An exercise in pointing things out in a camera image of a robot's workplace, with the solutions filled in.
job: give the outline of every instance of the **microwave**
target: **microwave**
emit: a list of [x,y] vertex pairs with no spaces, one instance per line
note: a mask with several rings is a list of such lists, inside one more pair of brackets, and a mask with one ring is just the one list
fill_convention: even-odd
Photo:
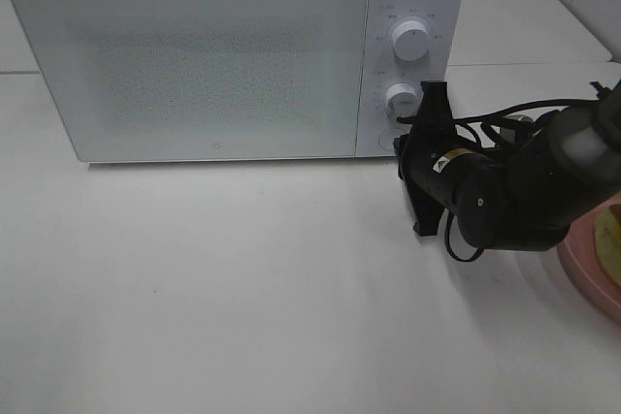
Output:
[[377,157],[461,0],[11,0],[78,158]]

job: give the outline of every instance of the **microwave knob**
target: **microwave knob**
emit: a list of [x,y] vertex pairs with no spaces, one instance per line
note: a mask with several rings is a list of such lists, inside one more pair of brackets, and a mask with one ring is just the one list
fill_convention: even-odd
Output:
[[404,82],[393,84],[384,94],[386,113],[393,117],[414,115],[418,110],[418,103],[416,90]]
[[404,19],[392,28],[390,41],[395,55],[413,62],[429,50],[431,27],[421,18]]

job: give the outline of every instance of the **white countertop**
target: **white countertop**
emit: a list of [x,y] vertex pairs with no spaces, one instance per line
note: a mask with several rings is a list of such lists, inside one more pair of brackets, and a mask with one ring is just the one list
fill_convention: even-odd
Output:
[[[0,0],[0,73],[37,71],[9,0]],[[450,65],[603,62],[602,44],[558,0],[463,0]]]
[[[465,114],[621,66],[448,76]],[[0,147],[0,412],[618,412],[621,328],[555,252],[452,262],[392,160],[89,168],[37,75]]]

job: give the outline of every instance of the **cable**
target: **cable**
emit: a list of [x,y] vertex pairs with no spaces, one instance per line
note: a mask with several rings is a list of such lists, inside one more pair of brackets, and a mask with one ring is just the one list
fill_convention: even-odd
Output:
[[468,131],[471,135],[473,135],[474,142],[476,143],[476,145],[480,147],[481,149],[483,149],[483,141],[481,140],[481,136],[478,135],[478,133],[472,126],[470,126],[468,123],[455,123],[455,124],[457,126],[461,126],[466,131]]
[[455,254],[455,251],[453,251],[453,248],[450,245],[450,229],[453,226],[454,217],[455,215],[451,211],[449,211],[448,215],[446,216],[446,227],[444,228],[444,246],[446,247],[446,252],[448,252],[448,255],[455,259],[457,262],[474,262],[476,259],[481,257],[481,254],[483,254],[485,249],[479,247],[468,259],[462,259],[457,254]]
[[485,115],[468,116],[466,118],[457,118],[455,123],[477,123],[479,121],[495,118],[499,116],[511,115],[517,111],[530,111],[532,109],[544,109],[546,107],[590,107],[600,101],[589,101],[585,99],[552,99],[549,101],[536,101],[517,106],[509,107],[502,111],[493,111]]
[[481,123],[481,130],[483,131],[486,137],[488,137],[490,140],[492,140],[492,142],[494,142],[496,147],[501,147],[502,149],[508,152],[515,152],[518,149],[517,144],[510,143],[505,138],[503,138],[501,134],[495,131],[492,128],[492,125],[488,123],[487,121],[484,121],[483,123]]
[[543,127],[547,126],[547,124],[556,116],[560,111],[549,111],[541,115],[537,120],[533,122],[532,132],[535,134],[537,131],[542,130]]

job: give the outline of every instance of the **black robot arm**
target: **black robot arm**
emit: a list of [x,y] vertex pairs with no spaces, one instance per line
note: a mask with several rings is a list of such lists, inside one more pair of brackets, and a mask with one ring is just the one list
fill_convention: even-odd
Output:
[[[447,208],[446,245],[458,260],[448,242],[453,216],[477,248],[470,260],[488,248],[545,250],[561,241],[577,217],[621,189],[621,84],[614,90],[594,85],[595,101],[541,101],[454,119],[446,83],[424,81],[418,114],[401,119],[412,125],[409,134],[395,140],[414,231],[436,235]],[[565,108],[536,121],[510,116],[559,106]],[[481,145],[474,122],[494,147]],[[474,141],[457,126],[476,135]]]

